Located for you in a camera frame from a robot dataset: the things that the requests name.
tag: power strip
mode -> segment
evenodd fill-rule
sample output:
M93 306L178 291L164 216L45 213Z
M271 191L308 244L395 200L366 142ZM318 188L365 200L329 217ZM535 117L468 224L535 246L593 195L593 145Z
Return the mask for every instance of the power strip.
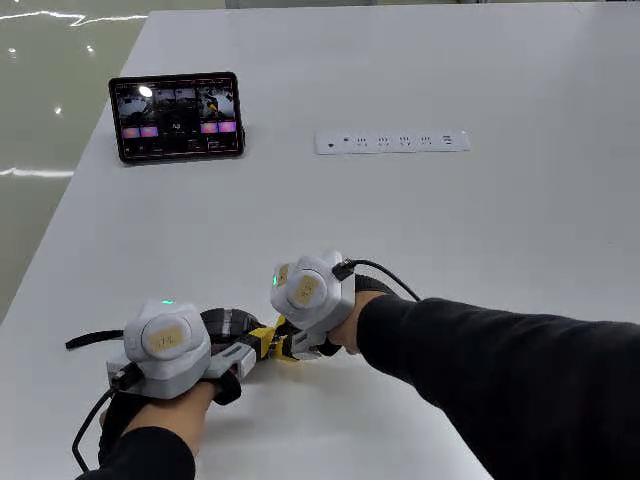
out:
M316 153L344 155L349 153L416 153L463 152L471 150L469 136L464 131L402 132L318 132Z

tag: black sleeve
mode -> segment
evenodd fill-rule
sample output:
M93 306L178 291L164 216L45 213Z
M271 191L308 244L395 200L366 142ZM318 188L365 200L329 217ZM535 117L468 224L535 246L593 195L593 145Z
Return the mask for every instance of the black sleeve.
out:
M100 470L78 480L192 480L195 473L191 450L178 435L145 427L124 435Z
M640 478L640 327L382 296L358 346L501 479Z

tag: black strap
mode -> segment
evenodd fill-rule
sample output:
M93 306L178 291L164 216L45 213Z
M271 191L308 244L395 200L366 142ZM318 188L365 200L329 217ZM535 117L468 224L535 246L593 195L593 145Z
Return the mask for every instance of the black strap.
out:
M213 397L213 401L218 405L228 405L240 398L242 394L242 387L238 377L231 370L224 372L220 378L212 378L205 381L213 383L218 389L216 396Z
M67 347L67 350L73 350L84 347L85 345L91 345L92 343L121 339L123 335L124 332L122 330L104 330L102 332L86 333L79 337L72 338L65 343L64 346Z

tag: forearm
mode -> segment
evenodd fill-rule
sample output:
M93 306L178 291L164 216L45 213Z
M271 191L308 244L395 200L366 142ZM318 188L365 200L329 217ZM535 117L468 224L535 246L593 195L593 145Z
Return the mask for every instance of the forearm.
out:
M178 435L196 456L204 430L204 416L214 394L213 384L201 382L178 398L152 402L136 415L124 433L143 427L164 428Z
M624 478L640 466L635 325L386 296L362 310L357 341L442 408L497 479Z

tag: shiny floor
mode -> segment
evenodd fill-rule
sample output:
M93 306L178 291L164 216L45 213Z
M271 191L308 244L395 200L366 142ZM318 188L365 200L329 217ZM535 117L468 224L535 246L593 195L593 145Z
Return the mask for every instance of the shiny floor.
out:
M120 72L150 11L383 3L455 2L3 0L0 322L95 126L107 81Z

